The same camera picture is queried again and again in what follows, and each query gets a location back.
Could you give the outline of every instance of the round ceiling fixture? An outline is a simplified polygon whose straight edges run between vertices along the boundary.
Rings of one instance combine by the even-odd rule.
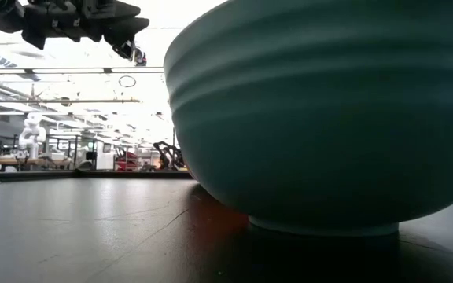
[[[120,79],[118,80],[118,84],[121,87],[125,87],[125,88],[133,87],[136,85],[136,83],[137,83],[136,80],[129,75],[124,75],[124,76],[120,77]]]

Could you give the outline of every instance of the ceramic bowl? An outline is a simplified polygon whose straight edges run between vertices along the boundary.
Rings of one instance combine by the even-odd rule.
[[[164,70],[195,178],[258,226],[378,235],[453,203],[451,1],[229,1]]]

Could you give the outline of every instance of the ceiling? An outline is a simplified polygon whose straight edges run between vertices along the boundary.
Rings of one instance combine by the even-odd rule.
[[[136,35],[137,46],[145,51],[148,67],[161,67],[164,55],[175,36],[189,23],[225,0],[125,0],[139,6],[140,17],[150,19],[150,26]],[[0,32],[0,55],[15,63],[17,68],[93,68],[131,67],[133,64],[118,57],[106,42],[95,43],[82,39],[74,43],[69,39],[47,39],[44,50],[24,42],[20,32]],[[127,131],[135,140],[149,142],[172,137],[171,113],[168,92],[162,74],[81,74],[39,75],[39,82],[17,75],[0,75],[0,83],[26,94],[39,95],[40,99],[138,99],[136,104],[73,104],[69,107],[47,105],[56,111],[107,113],[104,124],[110,129]],[[78,116],[93,119],[91,116]]]

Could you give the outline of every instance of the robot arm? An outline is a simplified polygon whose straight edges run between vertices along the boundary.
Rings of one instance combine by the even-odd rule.
[[[88,37],[100,42],[102,37],[125,59],[134,54],[134,37],[149,25],[136,18],[141,12],[117,0],[0,0],[0,31],[22,31],[22,38],[43,49],[47,38],[70,38],[79,42]]]

